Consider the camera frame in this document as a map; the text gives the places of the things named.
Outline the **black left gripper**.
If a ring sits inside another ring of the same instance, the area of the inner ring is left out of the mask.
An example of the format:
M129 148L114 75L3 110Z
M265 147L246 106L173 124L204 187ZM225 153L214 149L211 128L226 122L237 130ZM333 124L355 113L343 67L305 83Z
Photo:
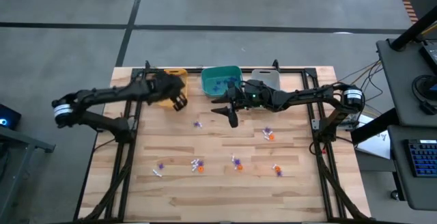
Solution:
M176 75L159 72L150 79L150 104L170 99L172 107L180 111L188 100L183 93L186 84Z

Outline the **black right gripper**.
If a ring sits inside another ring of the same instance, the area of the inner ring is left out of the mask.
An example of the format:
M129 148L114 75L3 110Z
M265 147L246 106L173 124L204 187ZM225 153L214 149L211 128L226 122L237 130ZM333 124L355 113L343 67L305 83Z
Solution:
M232 128L238 127L237 112L255 106L255 99L259 95L259 81L248 80L236 85L234 82L227 83L227 96L215 98L211 103L229 103L227 107L215 108L211 112L227 115Z

